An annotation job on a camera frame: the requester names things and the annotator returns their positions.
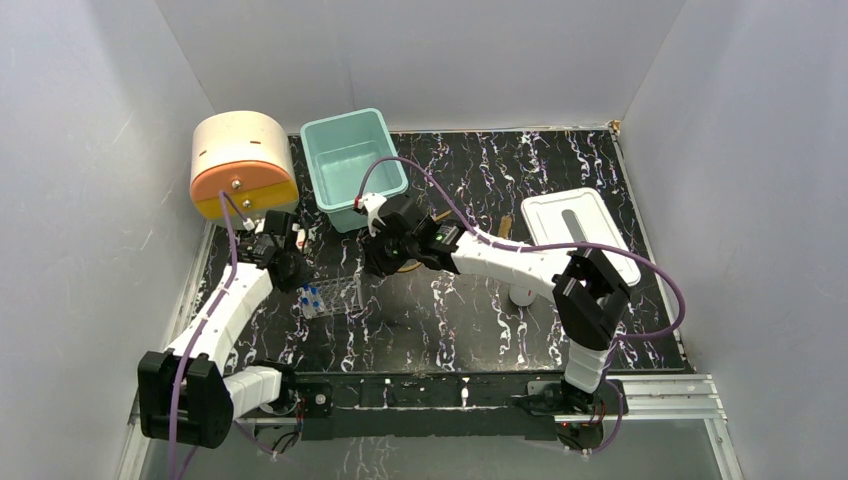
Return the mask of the teal plastic bin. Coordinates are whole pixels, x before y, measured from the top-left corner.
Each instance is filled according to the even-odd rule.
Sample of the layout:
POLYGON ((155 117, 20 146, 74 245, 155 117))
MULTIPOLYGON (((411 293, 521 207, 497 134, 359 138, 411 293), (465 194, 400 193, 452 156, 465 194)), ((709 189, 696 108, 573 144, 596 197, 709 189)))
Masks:
POLYGON ((374 108, 308 122, 300 137, 318 209, 345 234, 366 226, 354 211, 362 182, 367 193, 403 194, 408 179, 382 113, 374 108))

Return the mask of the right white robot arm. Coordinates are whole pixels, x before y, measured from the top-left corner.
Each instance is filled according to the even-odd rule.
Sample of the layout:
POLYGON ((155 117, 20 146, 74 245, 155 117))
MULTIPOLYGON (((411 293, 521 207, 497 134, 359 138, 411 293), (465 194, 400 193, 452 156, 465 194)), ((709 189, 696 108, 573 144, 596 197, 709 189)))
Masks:
POLYGON ((482 233, 453 219, 436 221, 406 195, 367 193, 354 202, 367 219, 366 270, 394 275, 410 262, 434 271, 493 278, 550 301, 570 341, 562 377, 565 405, 590 413, 603 399, 601 382, 631 288, 596 246, 546 252, 482 233))

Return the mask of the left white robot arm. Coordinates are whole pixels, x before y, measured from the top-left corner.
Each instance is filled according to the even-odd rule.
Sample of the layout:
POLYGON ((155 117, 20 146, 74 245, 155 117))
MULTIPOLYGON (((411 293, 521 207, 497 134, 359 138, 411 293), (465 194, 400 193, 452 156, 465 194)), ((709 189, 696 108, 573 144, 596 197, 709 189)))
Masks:
POLYGON ((257 308, 275 291, 292 292, 313 277, 298 218, 271 211, 236 244, 208 302, 167 348, 148 351, 138 368, 139 420, 149 439, 216 448, 242 415, 263 405, 275 416, 299 400, 294 370, 260 361, 227 375, 227 359, 257 308))

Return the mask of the clear test tube rack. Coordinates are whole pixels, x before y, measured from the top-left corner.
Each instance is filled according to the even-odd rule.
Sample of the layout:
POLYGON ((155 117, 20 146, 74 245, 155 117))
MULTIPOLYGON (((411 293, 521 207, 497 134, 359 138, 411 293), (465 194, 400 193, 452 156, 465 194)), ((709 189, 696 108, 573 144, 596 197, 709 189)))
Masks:
POLYGON ((315 280, 309 284, 315 316, 353 314, 363 309, 362 284, 358 275, 315 280))

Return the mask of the white squeeze bottle red cap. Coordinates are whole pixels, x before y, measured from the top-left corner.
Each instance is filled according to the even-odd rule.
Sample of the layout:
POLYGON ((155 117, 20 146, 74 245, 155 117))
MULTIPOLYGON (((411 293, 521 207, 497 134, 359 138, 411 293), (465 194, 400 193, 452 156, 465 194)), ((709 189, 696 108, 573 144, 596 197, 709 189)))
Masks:
POLYGON ((510 287, 508 295, 510 301, 521 308, 529 307, 537 298, 537 294, 533 290, 516 285, 510 287))

